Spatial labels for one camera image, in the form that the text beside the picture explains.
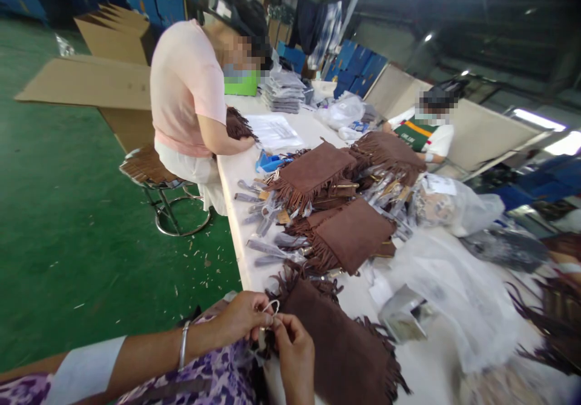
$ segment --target green box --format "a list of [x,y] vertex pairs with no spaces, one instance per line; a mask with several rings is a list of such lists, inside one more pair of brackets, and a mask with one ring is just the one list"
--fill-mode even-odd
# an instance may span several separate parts
[[236,94],[242,96],[256,96],[260,71],[249,71],[243,76],[225,76],[225,94]]

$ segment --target pink shirt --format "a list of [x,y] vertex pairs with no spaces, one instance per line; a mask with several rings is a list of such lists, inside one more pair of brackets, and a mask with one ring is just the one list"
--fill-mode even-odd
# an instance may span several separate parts
[[151,112],[156,140],[191,157],[211,157],[198,116],[226,125],[224,74],[196,20],[165,30],[151,61]]

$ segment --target bracelet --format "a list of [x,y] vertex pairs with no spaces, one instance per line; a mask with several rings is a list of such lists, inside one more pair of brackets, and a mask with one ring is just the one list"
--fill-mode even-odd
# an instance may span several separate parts
[[182,330],[182,347],[180,348],[180,366],[179,372],[183,370],[184,360],[186,359],[186,339],[188,337],[189,320],[183,326]]

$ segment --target purple patterned clothing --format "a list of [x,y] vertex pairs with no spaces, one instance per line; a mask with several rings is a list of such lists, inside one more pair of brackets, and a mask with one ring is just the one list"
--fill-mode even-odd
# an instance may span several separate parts
[[[248,343],[237,341],[192,361],[181,372],[174,370],[147,381],[123,395],[117,404],[253,404],[256,401],[250,373],[253,358]],[[44,404],[52,378],[52,375],[36,374],[0,383],[0,405]],[[182,387],[172,391],[175,386]]]
[[0,405],[41,405],[52,379],[52,375],[33,374],[0,383]]

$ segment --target dark hair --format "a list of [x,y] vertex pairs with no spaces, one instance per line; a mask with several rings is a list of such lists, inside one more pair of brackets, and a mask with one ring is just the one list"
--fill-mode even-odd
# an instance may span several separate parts
[[465,96],[464,88],[469,83],[470,81],[467,79],[451,79],[441,82],[424,92],[420,102],[427,104],[433,110],[449,110]]
[[257,0],[224,0],[229,5],[234,6],[238,12],[238,16],[247,29],[241,26],[236,26],[233,22],[234,30],[242,36],[250,39],[251,55],[256,58],[263,58],[264,62],[261,65],[262,70],[270,70],[272,66],[271,59],[271,45],[268,41],[268,26],[266,25],[266,13],[264,7]]

